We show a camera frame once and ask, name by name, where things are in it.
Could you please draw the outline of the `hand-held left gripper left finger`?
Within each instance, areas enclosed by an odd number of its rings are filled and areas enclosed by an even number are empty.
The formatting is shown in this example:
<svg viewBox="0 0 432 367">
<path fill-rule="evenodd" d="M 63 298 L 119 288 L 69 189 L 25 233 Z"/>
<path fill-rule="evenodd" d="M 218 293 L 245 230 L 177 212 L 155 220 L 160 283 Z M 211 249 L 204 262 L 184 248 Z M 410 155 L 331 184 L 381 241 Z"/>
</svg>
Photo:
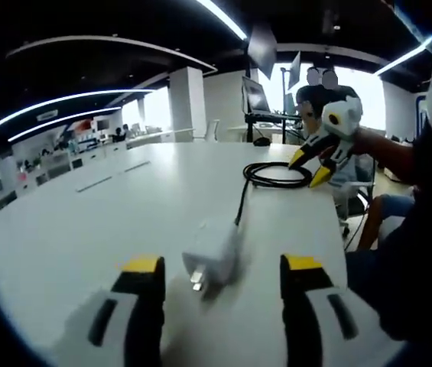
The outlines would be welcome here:
<svg viewBox="0 0 432 367">
<path fill-rule="evenodd" d="M 160 366 L 164 301 L 164 258 L 132 259 L 110 289 L 71 313 L 53 347 L 54 365 Z"/>
</svg>

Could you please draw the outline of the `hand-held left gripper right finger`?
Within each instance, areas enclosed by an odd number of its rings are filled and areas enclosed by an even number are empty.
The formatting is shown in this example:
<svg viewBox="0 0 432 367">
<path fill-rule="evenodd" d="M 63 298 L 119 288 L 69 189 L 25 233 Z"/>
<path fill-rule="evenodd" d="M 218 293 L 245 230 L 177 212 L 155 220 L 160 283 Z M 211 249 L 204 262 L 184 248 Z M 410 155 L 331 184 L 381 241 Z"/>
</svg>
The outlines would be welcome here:
<svg viewBox="0 0 432 367">
<path fill-rule="evenodd" d="M 334 285 L 312 257 L 280 257 L 288 366 L 386 366 L 391 338 L 378 314 L 347 287 Z"/>
</svg>

